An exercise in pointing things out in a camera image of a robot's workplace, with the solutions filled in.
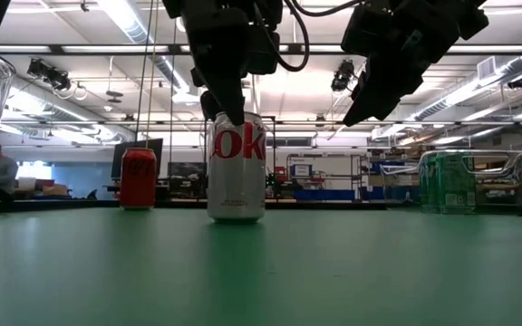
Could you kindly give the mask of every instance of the silver soda can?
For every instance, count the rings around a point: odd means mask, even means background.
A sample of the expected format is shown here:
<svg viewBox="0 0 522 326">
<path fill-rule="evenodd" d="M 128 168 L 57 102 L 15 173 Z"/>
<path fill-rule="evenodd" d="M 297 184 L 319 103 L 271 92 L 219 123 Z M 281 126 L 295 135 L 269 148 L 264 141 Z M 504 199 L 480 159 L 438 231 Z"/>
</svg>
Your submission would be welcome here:
<svg viewBox="0 0 522 326">
<path fill-rule="evenodd" d="M 255 223 L 265 214 L 266 132 L 261 116 L 245 112 L 235 127 L 225 112 L 210 133 L 208 216 L 218 222 Z"/>
</svg>

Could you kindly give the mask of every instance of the desk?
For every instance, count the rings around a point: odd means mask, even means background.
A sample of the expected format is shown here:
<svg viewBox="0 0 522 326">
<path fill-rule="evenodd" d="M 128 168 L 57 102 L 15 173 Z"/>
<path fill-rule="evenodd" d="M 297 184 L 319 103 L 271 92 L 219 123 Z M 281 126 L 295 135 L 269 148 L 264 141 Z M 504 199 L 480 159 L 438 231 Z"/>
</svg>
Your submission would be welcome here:
<svg viewBox="0 0 522 326">
<path fill-rule="evenodd" d="M 522 217 L 0 215 L 0 325 L 522 325 Z"/>
</svg>

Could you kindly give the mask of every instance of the green table surface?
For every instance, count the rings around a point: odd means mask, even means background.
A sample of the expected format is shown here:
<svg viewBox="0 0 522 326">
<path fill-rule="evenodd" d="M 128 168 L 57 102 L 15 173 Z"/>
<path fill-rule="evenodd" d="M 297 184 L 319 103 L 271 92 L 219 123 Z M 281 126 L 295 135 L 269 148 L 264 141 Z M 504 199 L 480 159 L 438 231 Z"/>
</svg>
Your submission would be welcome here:
<svg viewBox="0 0 522 326">
<path fill-rule="evenodd" d="M 0 325 L 522 325 L 522 217 L 0 215 Z"/>
</svg>

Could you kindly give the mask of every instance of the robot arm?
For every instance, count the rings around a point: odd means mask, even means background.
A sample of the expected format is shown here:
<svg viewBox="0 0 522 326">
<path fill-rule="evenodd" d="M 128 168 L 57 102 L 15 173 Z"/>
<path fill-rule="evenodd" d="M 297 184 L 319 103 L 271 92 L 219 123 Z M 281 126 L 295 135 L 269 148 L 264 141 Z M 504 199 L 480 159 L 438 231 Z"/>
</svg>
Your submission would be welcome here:
<svg viewBox="0 0 522 326">
<path fill-rule="evenodd" d="M 462 37 L 468 40 L 488 25 L 479 6 L 486 0 L 353 0 L 321 13 L 284 0 L 304 34 L 299 66 L 280 56 L 281 0 L 163 0 L 170 18 L 182 17 L 195 63 L 193 83 L 207 86 L 201 97 L 205 116 L 224 111 L 235 125 L 244 121 L 241 79 L 270 74 L 281 64 L 291 72 L 307 65 L 309 40 L 301 14 L 320 17 L 354 6 L 342 49 L 367 57 L 353 90 L 353 105 L 343 119 L 352 126 L 383 120 L 422 84 L 422 74 Z"/>
</svg>

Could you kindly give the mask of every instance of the red lettering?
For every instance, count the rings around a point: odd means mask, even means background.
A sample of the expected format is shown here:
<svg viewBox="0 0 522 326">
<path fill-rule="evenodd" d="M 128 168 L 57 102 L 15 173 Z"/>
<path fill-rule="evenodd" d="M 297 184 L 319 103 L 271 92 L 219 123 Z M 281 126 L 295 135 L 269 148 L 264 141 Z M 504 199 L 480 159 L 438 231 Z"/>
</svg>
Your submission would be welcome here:
<svg viewBox="0 0 522 326">
<path fill-rule="evenodd" d="M 234 158 L 243 149 L 244 158 L 252 158 L 253 153 L 258 159 L 266 158 L 266 147 L 265 147 L 265 133 L 261 129 L 260 133 L 255 139 L 253 139 L 253 124 L 251 122 L 245 122 L 243 127 L 243 135 L 241 136 L 234 130 L 223 130 L 215 137 L 215 151 L 213 156 L 217 155 L 220 158 Z M 223 153 L 223 136 L 228 134 L 231 138 L 230 151 L 225 155 Z"/>
<path fill-rule="evenodd" d="M 223 136 L 225 134 L 228 134 L 231 138 L 231 150 L 228 152 L 228 154 L 223 154 Z M 234 158 L 242 148 L 242 140 L 241 136 L 239 136 L 238 133 L 236 133 L 233 130 L 223 130 L 218 133 L 217 137 L 215 138 L 215 154 L 220 158 Z"/>
</svg>

